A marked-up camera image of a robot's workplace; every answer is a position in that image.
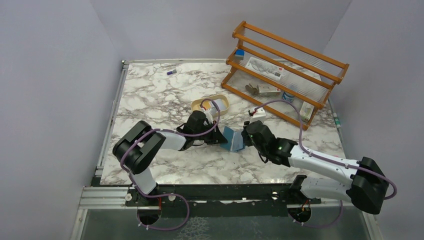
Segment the blue leather card holder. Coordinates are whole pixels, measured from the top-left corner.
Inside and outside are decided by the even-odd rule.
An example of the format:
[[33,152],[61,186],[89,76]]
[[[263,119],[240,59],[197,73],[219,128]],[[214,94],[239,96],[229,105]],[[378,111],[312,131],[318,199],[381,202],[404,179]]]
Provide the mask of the blue leather card holder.
[[227,140],[227,143],[221,143],[221,148],[234,153],[242,151],[246,148],[241,130],[234,130],[228,126],[225,126],[222,134]]

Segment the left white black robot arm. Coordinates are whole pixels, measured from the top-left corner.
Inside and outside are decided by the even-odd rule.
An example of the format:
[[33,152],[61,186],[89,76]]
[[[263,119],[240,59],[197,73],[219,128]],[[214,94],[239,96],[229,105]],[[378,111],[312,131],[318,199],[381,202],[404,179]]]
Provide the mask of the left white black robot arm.
[[185,151],[202,141],[207,145],[226,144],[210,113],[193,111],[187,121],[173,129],[153,128],[144,120],[137,122],[113,147],[112,154],[139,190],[138,199],[144,205],[157,200],[157,182],[150,170],[150,164],[160,149]]

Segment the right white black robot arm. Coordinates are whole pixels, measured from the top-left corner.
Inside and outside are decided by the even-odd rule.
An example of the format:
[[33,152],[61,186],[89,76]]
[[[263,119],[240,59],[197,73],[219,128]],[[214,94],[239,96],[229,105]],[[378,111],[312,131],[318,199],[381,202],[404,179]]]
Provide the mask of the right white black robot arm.
[[389,181],[372,158],[345,159],[314,152],[294,140],[275,137],[259,120],[245,121],[241,135],[244,144],[255,147],[264,163],[305,169],[324,176],[323,179],[296,177],[288,190],[292,202],[300,204],[307,199],[327,198],[350,202],[369,214],[381,212]]

